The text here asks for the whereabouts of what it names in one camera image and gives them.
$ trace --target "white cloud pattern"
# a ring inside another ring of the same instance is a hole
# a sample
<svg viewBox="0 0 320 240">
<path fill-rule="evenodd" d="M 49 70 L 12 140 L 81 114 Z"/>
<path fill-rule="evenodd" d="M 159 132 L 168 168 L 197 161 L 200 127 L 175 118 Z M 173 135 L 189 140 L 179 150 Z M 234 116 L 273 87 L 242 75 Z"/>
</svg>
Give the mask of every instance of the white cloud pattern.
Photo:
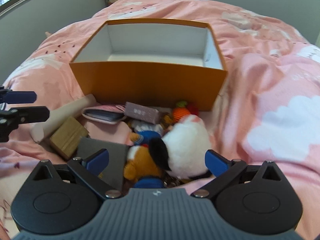
<svg viewBox="0 0 320 240">
<path fill-rule="evenodd" d="M 129 12 L 129 13 L 114 13 L 114 14 L 109 14 L 108 19 L 109 20 L 118 20 L 118 19 L 126 19 L 130 18 L 133 16 L 138 16 L 144 13 L 149 13 L 149 12 L 154 12 L 156 10 L 156 7 L 150 7 L 147 9 L 139 10 L 136 12 Z"/>
<path fill-rule="evenodd" d="M 140 4 L 142 4 L 142 2 L 126 2 L 126 3 L 123 3 L 122 5 L 128 6 L 128 5 L 140 5 Z"/>
<path fill-rule="evenodd" d="M 286 39 L 291 40 L 291 37 L 287 32 L 282 30 L 277 30 L 277 31 L 280 32 Z"/>
<path fill-rule="evenodd" d="M 279 49 L 271 49 L 269 55 L 275 57 L 282 56 L 281 51 Z"/>
<path fill-rule="evenodd" d="M 320 144 L 320 96 L 295 96 L 288 106 L 265 113 L 247 140 L 256 151 L 271 149 L 277 160 L 303 161 L 309 146 Z"/>
<path fill-rule="evenodd" d="M 228 20 L 228 23 L 232 24 L 235 29 L 241 33 L 247 33 L 251 36 L 259 35 L 258 31 L 251 29 L 252 23 L 247 18 L 242 17 L 240 14 L 223 12 L 221 17 Z"/>
<path fill-rule="evenodd" d="M 303 38 L 303 36 L 301 35 L 301 33 L 300 33 L 296 28 L 293 28 L 293 31 L 294 31 L 294 33 L 295 33 L 296 35 L 298 35 L 299 37 L 302 37 L 302 38 Z"/>
<path fill-rule="evenodd" d="M 296 56 L 310 58 L 320 63 L 320 49 L 315 45 L 303 47 Z"/>
<path fill-rule="evenodd" d="M 252 11 L 249 11 L 249 10 L 241 10 L 240 12 L 248 13 L 248 14 L 250 14 L 250 15 L 253 16 L 253 17 L 266 17 L 266 16 L 264 16 L 264 15 L 257 14 L 257 13 L 255 13 L 255 12 L 252 12 Z"/>
<path fill-rule="evenodd" d="M 25 60 L 19 67 L 17 67 L 7 78 L 7 80 L 20 75 L 21 73 L 29 69 L 43 68 L 45 66 L 51 66 L 55 69 L 60 69 L 63 65 L 62 62 L 56 60 L 55 54 L 45 54 L 35 58 Z"/>
</svg>

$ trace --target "open box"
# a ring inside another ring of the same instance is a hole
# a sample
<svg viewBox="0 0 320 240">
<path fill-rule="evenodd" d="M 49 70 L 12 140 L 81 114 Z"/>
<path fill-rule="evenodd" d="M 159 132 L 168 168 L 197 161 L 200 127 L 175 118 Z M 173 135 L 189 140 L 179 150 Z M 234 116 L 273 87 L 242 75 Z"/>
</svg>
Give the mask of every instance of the open box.
<svg viewBox="0 0 320 240">
<path fill-rule="evenodd" d="M 98 102 L 210 111 L 227 75 L 209 24 L 174 19 L 106 21 L 70 62 Z"/>
</svg>

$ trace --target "pink pouch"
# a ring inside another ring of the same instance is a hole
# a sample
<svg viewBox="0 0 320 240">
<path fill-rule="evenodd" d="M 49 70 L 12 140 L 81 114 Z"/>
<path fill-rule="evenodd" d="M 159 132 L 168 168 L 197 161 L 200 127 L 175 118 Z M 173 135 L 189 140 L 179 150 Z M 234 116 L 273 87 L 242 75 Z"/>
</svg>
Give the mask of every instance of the pink pouch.
<svg viewBox="0 0 320 240">
<path fill-rule="evenodd" d="M 103 105 L 87 107 L 82 110 L 82 115 L 92 121 L 117 124 L 124 120 L 125 106 L 122 105 Z"/>
<path fill-rule="evenodd" d="M 110 125 L 87 120 L 84 127 L 89 131 L 92 139 L 133 145 L 129 138 L 131 129 L 125 122 Z"/>
</svg>

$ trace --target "gray gripper housing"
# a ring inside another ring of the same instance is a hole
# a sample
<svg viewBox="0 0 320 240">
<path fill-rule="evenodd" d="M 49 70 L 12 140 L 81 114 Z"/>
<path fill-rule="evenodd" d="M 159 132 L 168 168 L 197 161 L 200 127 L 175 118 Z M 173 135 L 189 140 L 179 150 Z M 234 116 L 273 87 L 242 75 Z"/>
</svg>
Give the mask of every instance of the gray gripper housing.
<svg viewBox="0 0 320 240">
<path fill-rule="evenodd" d="M 185 189 L 130 189 L 127 196 L 106 200 L 86 225 L 61 235 L 20 232 L 14 240 L 302 240 L 289 230 L 249 234 L 226 223 L 208 199 Z"/>
</svg>

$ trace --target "cardboard tube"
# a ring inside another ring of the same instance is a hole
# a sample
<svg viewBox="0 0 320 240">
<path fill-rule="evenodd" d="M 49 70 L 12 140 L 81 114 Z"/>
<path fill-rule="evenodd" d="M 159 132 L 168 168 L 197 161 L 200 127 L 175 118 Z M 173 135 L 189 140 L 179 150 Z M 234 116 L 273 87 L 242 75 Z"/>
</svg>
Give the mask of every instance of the cardboard tube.
<svg viewBox="0 0 320 240">
<path fill-rule="evenodd" d="M 57 130 L 69 116 L 77 118 L 81 115 L 83 108 L 94 106 L 95 104 L 96 99 L 90 94 L 58 109 L 52 110 L 50 111 L 50 117 L 47 121 L 34 123 L 32 125 L 30 135 L 36 143 L 39 143 Z"/>
</svg>

